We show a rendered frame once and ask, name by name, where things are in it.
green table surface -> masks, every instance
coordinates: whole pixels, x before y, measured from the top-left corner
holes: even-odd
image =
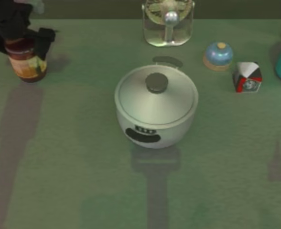
[[[281,229],[281,171],[269,166],[281,167],[272,64],[281,20],[195,20],[175,48],[148,45],[141,25],[33,20],[59,30],[49,74],[33,85],[0,54],[0,229]],[[204,67],[213,41],[230,43],[235,61],[259,62],[256,94],[235,93],[232,69]],[[165,165],[163,154],[135,158],[113,99],[121,77],[156,55],[182,60],[199,91],[192,127]]]

jar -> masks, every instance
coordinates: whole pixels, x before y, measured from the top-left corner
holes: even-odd
[[[5,48],[15,73],[22,81],[34,83],[46,76],[47,62],[34,54],[34,39],[5,42]]]
[[[233,60],[231,46],[224,42],[214,42],[208,46],[203,56],[203,63],[214,71],[225,71]]]

small box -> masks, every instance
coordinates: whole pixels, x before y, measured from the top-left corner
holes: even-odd
[[[241,92],[257,92],[262,82],[260,68],[257,62],[238,62],[233,73],[235,90]]]

rice cooker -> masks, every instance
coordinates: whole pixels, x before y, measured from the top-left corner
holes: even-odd
[[[115,90],[119,125],[132,142],[146,148],[178,143],[189,130],[198,91],[178,59],[153,58],[155,64],[134,69]]]

